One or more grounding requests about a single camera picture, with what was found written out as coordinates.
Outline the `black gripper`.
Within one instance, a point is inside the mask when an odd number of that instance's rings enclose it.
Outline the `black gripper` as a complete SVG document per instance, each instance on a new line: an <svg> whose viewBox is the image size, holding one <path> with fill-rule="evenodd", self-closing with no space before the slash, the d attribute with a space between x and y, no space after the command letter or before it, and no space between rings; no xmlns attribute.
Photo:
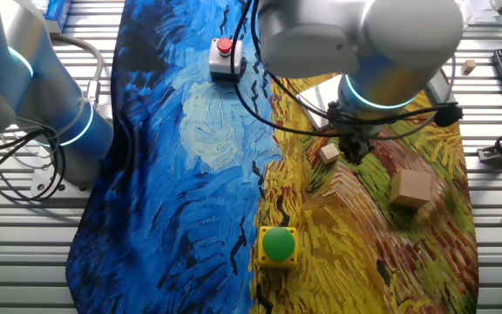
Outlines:
<svg viewBox="0 0 502 314"><path fill-rule="evenodd" d="M338 146L347 162L360 165L372 151L371 138L376 135L374 125L352 126L331 121L330 128L338 133Z"/></svg>

